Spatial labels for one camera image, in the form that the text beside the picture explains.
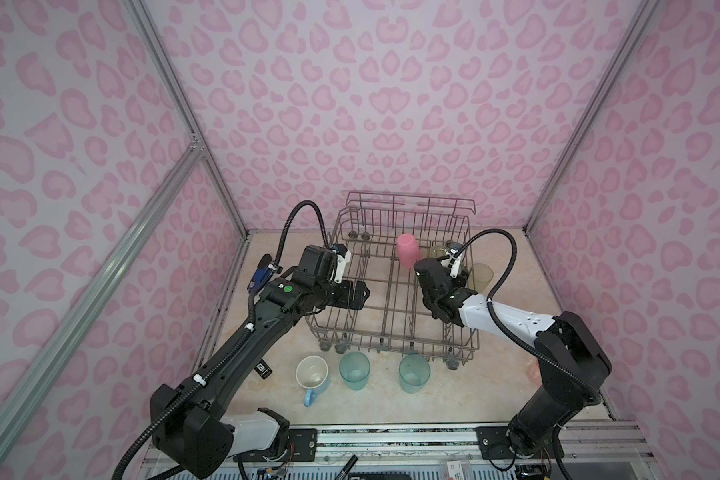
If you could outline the yellow-green translucent cup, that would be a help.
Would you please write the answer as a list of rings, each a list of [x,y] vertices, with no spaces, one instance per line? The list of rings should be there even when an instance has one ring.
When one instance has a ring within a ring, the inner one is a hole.
[[[435,244],[428,249],[427,256],[434,259],[447,259],[450,255],[450,248],[446,244]]]

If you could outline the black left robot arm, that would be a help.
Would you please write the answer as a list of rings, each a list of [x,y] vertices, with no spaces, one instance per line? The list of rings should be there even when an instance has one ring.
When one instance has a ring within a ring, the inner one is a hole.
[[[230,456],[257,452],[279,459],[285,453],[290,423],[282,415],[260,408],[230,420],[224,416],[266,352],[302,318],[327,307],[363,308],[369,289],[343,277],[350,259],[343,244],[309,245],[284,272],[267,267],[235,333],[178,387],[162,385],[152,395],[152,443],[177,464],[166,477],[186,471],[204,479]]]

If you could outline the pink plastic cup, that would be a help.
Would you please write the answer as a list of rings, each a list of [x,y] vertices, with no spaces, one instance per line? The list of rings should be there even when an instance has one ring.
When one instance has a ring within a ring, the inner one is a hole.
[[[396,239],[396,250],[401,268],[411,269],[421,259],[420,246],[413,234],[401,234]]]

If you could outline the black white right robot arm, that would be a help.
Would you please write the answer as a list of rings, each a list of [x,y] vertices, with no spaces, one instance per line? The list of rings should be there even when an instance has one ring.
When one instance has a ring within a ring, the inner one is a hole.
[[[420,260],[414,271],[433,318],[504,337],[537,360],[541,386],[509,421],[504,440],[515,455],[528,458],[552,442],[557,429],[581,410],[602,402],[600,388],[612,364],[577,314],[540,314],[496,301],[513,266],[507,265],[486,295],[453,277],[439,260]]]

